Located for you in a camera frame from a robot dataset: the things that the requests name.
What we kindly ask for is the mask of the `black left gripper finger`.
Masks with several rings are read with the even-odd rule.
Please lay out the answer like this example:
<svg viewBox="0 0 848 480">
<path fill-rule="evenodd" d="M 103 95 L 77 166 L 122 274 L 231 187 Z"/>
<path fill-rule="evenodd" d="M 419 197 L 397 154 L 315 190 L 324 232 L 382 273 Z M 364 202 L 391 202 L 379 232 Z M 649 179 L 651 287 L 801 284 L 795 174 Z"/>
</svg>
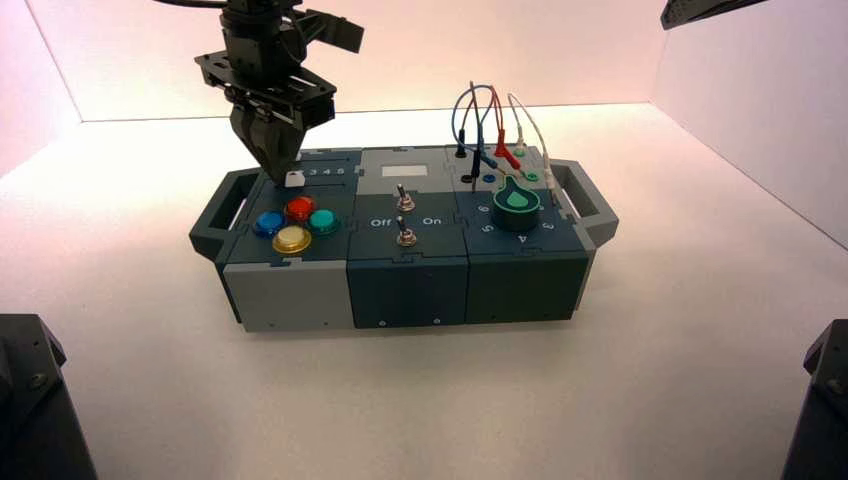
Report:
<svg viewBox="0 0 848 480">
<path fill-rule="evenodd" d="M 230 114 L 233 131 L 269 178 L 280 185 L 284 179 L 284 151 L 281 149 L 282 122 L 263 116 L 255 109 L 233 109 Z"/>
<path fill-rule="evenodd" d="M 274 178 L 283 179 L 294 169 L 298 160 L 305 132 L 289 123 L 279 122 L 276 125 L 274 140 Z"/>
</svg>

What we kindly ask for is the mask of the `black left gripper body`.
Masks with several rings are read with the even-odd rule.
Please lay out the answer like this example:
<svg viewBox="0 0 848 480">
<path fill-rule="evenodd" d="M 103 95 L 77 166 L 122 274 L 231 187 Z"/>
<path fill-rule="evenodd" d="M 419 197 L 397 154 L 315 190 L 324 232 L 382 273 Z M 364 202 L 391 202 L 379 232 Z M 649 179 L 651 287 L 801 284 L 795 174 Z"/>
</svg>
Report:
<svg viewBox="0 0 848 480">
<path fill-rule="evenodd" d="M 257 107 L 308 130 L 335 117 L 336 87 L 303 66 L 314 41 L 332 44 L 326 23 L 224 23 L 224 49 L 199 55 L 208 86 L 225 91 L 233 105 Z"/>
</svg>

